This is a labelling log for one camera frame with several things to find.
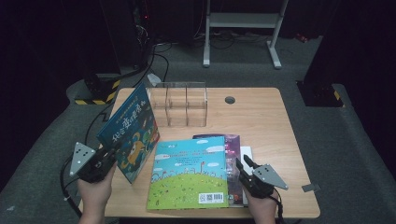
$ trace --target wooden table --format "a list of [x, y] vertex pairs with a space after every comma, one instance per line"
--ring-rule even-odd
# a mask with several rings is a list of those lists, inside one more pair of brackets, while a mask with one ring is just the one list
[[[132, 90], [119, 91], [113, 113]], [[227, 96], [233, 96], [235, 103], [225, 103]], [[283, 217], [318, 217], [320, 211], [314, 192], [302, 189], [302, 186], [310, 184], [310, 180], [279, 90], [208, 88], [207, 99], [205, 127], [160, 127], [160, 141], [188, 139], [198, 133], [239, 134], [241, 146], [252, 148], [253, 160], [258, 164], [270, 163], [288, 184], [289, 190], [279, 189], [284, 206]], [[247, 208], [147, 210], [154, 154], [155, 151], [132, 185], [117, 169], [113, 192], [106, 207], [107, 217], [251, 217]]]

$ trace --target hand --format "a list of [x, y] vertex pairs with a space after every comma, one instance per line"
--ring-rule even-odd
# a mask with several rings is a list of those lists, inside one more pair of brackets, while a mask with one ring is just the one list
[[83, 212], [79, 223], [105, 223], [105, 209], [111, 195], [111, 181], [117, 164], [108, 171], [105, 179], [98, 183], [78, 180], [78, 190], [83, 201]]
[[[256, 224], [275, 224], [276, 202], [270, 198], [255, 198], [245, 187], [243, 188], [247, 195], [248, 210]], [[271, 196], [275, 199], [279, 197], [275, 190]]]

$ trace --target blue book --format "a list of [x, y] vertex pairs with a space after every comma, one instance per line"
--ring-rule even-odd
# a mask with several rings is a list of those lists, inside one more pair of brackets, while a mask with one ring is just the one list
[[224, 137], [160, 142], [147, 209], [228, 207]]
[[144, 84], [140, 84], [96, 135], [115, 148], [118, 166], [132, 184], [155, 148], [160, 134]]

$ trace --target picture book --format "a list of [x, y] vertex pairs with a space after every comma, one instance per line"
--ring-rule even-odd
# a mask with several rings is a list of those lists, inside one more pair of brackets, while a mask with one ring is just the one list
[[228, 207], [224, 137], [159, 142], [147, 209]]
[[196, 134], [192, 138], [224, 137], [226, 172], [228, 184], [228, 200], [230, 207], [244, 206], [242, 184], [239, 181], [239, 170], [236, 168], [236, 158], [241, 160], [240, 137], [237, 134], [207, 133]]
[[118, 166], [132, 184], [160, 138], [144, 84], [138, 85], [96, 137], [103, 147], [116, 149]]

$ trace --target white stand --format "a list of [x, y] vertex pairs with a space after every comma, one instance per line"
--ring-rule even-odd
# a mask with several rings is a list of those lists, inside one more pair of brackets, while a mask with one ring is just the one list
[[273, 28], [273, 38], [267, 41], [267, 46], [274, 62], [275, 69], [282, 66], [277, 57], [275, 43], [285, 16], [286, 6], [289, 0], [283, 0], [279, 13], [259, 14], [259, 13], [210, 13], [210, 0], [207, 0], [206, 8], [206, 28], [204, 47], [204, 67], [210, 65], [210, 27], [247, 27], [247, 28]]

